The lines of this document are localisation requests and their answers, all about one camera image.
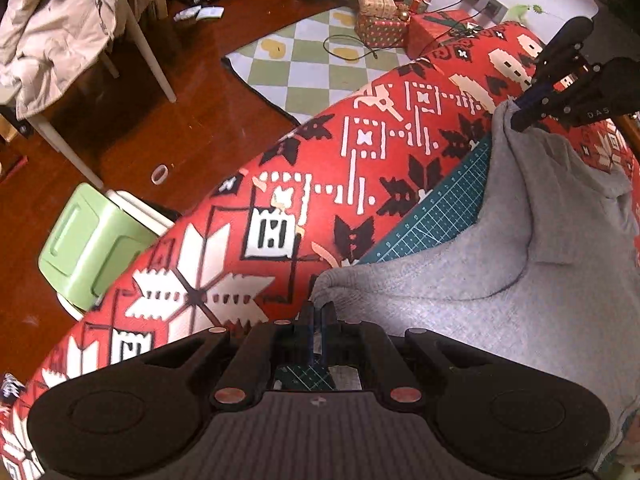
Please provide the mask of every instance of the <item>gray garment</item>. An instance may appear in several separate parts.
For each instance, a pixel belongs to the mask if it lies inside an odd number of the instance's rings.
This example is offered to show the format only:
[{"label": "gray garment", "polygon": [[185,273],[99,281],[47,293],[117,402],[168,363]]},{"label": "gray garment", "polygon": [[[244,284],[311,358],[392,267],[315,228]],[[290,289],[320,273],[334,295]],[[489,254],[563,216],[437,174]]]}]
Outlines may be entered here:
[{"label": "gray garment", "polygon": [[402,335],[423,327],[587,387],[612,441],[640,395],[640,275],[631,184],[587,167],[561,136],[494,113],[484,202],[455,240],[322,273],[312,301]]}]

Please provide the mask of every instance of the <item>wall outlet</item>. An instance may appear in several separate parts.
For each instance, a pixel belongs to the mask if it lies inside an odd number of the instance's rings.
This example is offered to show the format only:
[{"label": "wall outlet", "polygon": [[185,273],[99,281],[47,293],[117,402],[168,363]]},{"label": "wall outlet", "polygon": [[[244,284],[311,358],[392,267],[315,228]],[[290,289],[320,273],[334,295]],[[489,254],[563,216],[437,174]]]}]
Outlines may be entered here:
[{"label": "wall outlet", "polygon": [[482,11],[482,14],[494,23],[500,23],[509,10],[498,0],[464,0],[464,3],[471,6],[476,12]]}]

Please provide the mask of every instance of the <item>green storage bin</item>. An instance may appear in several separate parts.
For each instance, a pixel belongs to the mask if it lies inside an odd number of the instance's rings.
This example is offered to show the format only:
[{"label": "green storage bin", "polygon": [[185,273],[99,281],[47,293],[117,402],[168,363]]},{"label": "green storage bin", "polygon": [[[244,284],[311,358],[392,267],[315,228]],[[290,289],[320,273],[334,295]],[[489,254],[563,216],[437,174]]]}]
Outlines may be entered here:
[{"label": "green storage bin", "polygon": [[87,311],[157,239],[89,184],[80,184],[54,225],[38,267],[56,292]]}]

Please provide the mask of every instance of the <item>checkered rug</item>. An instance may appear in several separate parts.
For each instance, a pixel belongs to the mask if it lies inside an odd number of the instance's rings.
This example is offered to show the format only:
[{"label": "checkered rug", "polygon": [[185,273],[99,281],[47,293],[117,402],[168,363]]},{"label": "checkered rug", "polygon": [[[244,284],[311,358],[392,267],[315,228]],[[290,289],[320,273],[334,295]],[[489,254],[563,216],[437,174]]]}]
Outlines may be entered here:
[{"label": "checkered rug", "polygon": [[[402,48],[390,48],[357,61],[330,56],[329,36],[356,38],[355,13],[348,7],[321,12],[289,25],[225,56],[238,77],[284,113],[305,123],[389,70],[409,62]],[[358,40],[337,38],[328,48],[343,57],[365,53]]]}]

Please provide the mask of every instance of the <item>cutting mat grid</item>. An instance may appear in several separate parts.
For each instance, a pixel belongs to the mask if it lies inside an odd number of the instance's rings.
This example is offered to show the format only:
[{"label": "cutting mat grid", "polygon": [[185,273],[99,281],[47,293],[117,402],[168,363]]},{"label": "cutting mat grid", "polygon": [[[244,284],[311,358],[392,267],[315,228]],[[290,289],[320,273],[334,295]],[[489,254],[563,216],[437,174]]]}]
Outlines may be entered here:
[{"label": "cutting mat grid", "polygon": [[487,136],[360,263],[388,262],[433,248],[473,225],[482,206],[490,155]]}]

